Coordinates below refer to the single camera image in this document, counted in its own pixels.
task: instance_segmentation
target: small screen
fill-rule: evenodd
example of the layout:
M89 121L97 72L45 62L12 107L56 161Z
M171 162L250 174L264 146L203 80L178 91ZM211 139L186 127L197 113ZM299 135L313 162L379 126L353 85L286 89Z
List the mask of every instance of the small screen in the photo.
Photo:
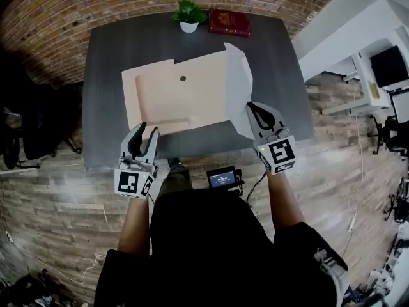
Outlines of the small screen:
M235 182L235 174L230 171L228 173L210 176L212 187L221 187L223 185L233 184Z

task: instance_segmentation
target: floor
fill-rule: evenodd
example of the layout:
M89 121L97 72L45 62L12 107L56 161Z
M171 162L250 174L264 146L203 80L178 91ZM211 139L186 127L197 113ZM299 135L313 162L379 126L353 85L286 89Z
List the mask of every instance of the floor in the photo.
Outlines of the floor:
M287 172L307 222L315 227L350 267L353 287L365 283L371 269L382 266L394 236L391 221L383 220L388 194L395 192L399 178L407 173L406 161L393 153L372 151L375 141L367 138L374 131L369 117L358 117L364 158L362 185L360 148L355 119L347 113L320 115L320 110L353 100L356 83L340 81L337 76L321 74L308 82L316 139L298 143L295 168ZM385 115L378 113L380 120ZM76 132L81 139L81 127ZM245 196L264 172L252 150L218 153L182 160L189 168L193 186L206 187L206 171L235 165L243 171ZM44 265L82 282L85 268L93 265L96 255L106 254L117 245L118 234L127 211L128 200L113 193L111 169L85 170L81 155L69 151L64 143L55 158L41 161L38 171L3 177L3 210L8 231L15 245L0 235L0 272L13 282L27 273L36 274ZM158 180L151 189L156 196L169 170L166 161L158 161ZM250 202L268 236L273 239L266 179L254 190ZM350 235L347 227L357 206L357 222ZM85 284L71 282L50 267L49 272L65 284L70 294L93 302L98 275L104 259L87 272Z

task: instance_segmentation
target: white cable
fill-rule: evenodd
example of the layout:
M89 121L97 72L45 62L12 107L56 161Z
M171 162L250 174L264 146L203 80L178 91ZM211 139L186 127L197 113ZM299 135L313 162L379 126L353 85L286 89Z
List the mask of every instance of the white cable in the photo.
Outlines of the white cable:
M360 81L359 81L358 84L356 85L355 91L354 91L354 93L353 93L353 101L354 101L354 102L355 102L355 96L356 96L356 94L357 94L357 89L358 89L358 87L359 87L359 84L360 84ZM363 183L363 181L364 181L364 155L362 154L362 145L361 145L361 143L360 143L360 138L359 138L359 127L358 127L358 116L357 116L357 115L355 115L355 123L357 124L358 144L359 144L360 156L361 156L361 160L362 160L362 169L361 169L361 178L360 178L359 186L358 186L358 188L357 188L356 190L354 190L354 191L351 193L351 196L350 196L350 198L348 199L348 208L349 208L349 210L350 210L351 212L355 212L354 215L353 215L353 219L352 219L354 223L355 223L355 220L354 220L354 219L355 219L355 217L357 216L357 208L356 208L356 207L353 207L353 208L351 209L350 203L351 203L352 196L359 191L359 189L360 189L360 187L361 187L361 185L362 185L362 183Z
M11 244L12 246L14 246L14 247L19 251L19 253L23 256L23 259L24 259L24 254L20 251L20 249L17 247L17 245L10 239L10 237L12 237L12 234L11 234L11 232L10 232L10 229L9 229L8 226L7 226L6 216L4 215L4 183L3 183L3 176L0 175L0 178L1 178L1 191L2 191L1 213L2 213L2 215L3 215L4 229L6 230L6 233L9 233L9 235L8 235L8 240L9 240L10 244ZM66 278L66 279L69 279L71 282L78 283L78 284L80 284L80 285L85 284L85 274L87 273L87 271L88 271L89 269L93 269L93 268L94 268L94 266L95 266L95 264L96 264L96 260L98 259L98 257L107 258L107 257L104 256L104 255L97 255L97 256L95 257L94 264L93 264L91 267L87 267L87 268L85 269L84 274L82 275L82 282L78 282L78 281L75 281L74 279L70 279L69 277L67 277L67 276L65 276L63 273L61 273L59 270L57 270L57 269L51 267L50 265L47 265L45 262L41 261L40 259L38 259L38 258L35 257L34 255L32 255L30 252L28 252L28 251L18 242L18 240L17 240L16 238L14 238L14 239L15 239L15 242L18 243L19 246L20 246L31 258L34 258L35 260L38 260L41 264L43 264L43 265L45 265L45 266L51 268L53 271L56 271L58 274L62 275L62 276L63 276L64 278Z
M63 273L61 273L59 270L57 270L57 269L51 267L50 265L47 265L45 262L41 261L40 259L38 259L38 258L35 257L34 255L32 255L31 253L29 253L26 249L23 248L23 250L24 250L26 253L28 253L31 258L34 258L35 260L38 260L41 264L43 264L43 265L45 265L45 266L51 268L53 271L56 271L58 274L62 275L64 278L69 279L71 282L78 283L78 284L81 284L81 285L85 284L85 274L87 273L87 271L88 271L89 269L93 269L93 268L94 268L94 266L95 266L95 264L96 264L96 261L98 260L98 257L104 257L104 258L106 258L106 256L104 256L104 255L97 255L97 256L95 257L94 264L93 264L91 267L87 267L87 268L85 269L84 274L82 275L82 282L78 282L78 281L75 281L74 279L70 279L69 277L65 276L65 275L64 275Z

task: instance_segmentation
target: wooden tabletop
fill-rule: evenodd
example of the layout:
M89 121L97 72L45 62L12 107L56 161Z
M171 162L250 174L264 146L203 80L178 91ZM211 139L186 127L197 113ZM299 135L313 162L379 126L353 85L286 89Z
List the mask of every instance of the wooden tabletop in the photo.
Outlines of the wooden tabletop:
M296 140L314 136L311 108L295 51L284 23L248 15L251 36L208 32L202 24L184 33L172 13L134 17L92 30L82 103L84 159L87 167L117 167L129 128L121 72L167 59L175 63L223 51L229 42L246 54L253 75L252 100L284 117ZM161 136L157 158L186 157L252 146L230 121Z

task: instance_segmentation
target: red book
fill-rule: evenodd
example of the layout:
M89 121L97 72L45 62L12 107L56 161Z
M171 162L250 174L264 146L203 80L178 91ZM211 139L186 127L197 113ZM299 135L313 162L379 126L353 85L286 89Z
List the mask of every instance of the red book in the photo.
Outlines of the red book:
M250 22L243 13L210 9L209 32L250 36Z

